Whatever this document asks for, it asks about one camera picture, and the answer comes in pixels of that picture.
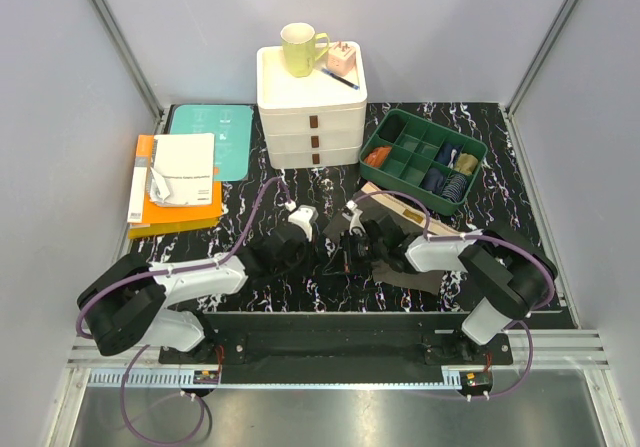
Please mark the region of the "grey underwear with cream waistband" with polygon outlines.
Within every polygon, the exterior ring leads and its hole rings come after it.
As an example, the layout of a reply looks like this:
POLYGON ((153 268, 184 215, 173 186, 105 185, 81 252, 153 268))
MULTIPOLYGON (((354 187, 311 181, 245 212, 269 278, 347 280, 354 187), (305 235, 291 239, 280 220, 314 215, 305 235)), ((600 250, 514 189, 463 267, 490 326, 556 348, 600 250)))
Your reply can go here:
MULTIPOLYGON (((388 193, 380 194, 378 186, 372 182, 365 183, 356 192, 353 201, 355 204, 361 205, 367 213, 373 214, 378 210, 389 213, 403 231, 413 235, 413 240, 422 235, 424 230, 433 235, 455 235, 457 233, 453 228, 438 220, 427 220, 423 211, 410 206, 406 200, 401 200, 397 196, 388 193)), ((377 267, 372 274, 346 274, 343 268, 338 265, 336 246, 323 233, 322 238, 327 252, 327 261, 323 270, 325 274, 371 277, 376 282, 382 282, 398 288, 425 291, 431 294, 437 293, 440 288, 441 278, 444 275, 442 270, 419 273, 413 269, 412 274, 399 274, 388 270, 386 267, 377 267)))

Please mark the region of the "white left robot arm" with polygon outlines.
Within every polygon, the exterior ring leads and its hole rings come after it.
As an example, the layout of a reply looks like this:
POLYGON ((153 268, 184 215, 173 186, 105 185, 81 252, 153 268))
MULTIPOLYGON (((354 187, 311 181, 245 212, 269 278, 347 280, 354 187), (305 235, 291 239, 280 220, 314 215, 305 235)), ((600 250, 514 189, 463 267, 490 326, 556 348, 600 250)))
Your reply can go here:
POLYGON ((284 276, 305 259, 318 217, 300 206, 287 222, 233 254, 178 263, 121 257, 77 298, 78 327, 87 326, 100 354, 115 356, 138 344, 169 347, 196 363, 215 353, 216 339, 190 311, 174 305, 211 295, 234 295, 252 282, 284 276))

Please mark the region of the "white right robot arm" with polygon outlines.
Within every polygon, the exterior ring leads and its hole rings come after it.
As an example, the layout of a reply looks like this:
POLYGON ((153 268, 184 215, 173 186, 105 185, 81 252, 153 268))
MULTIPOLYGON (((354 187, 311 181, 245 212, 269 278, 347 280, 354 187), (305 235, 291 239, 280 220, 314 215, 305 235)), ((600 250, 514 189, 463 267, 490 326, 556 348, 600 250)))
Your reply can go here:
POLYGON ((425 234, 392 211, 364 212, 353 203, 323 235, 339 248, 346 273, 367 275, 376 264, 403 279, 432 271, 466 273, 482 294, 453 341, 455 354, 466 363, 480 361, 496 334, 554 295, 556 265, 504 223, 469 233, 425 234))

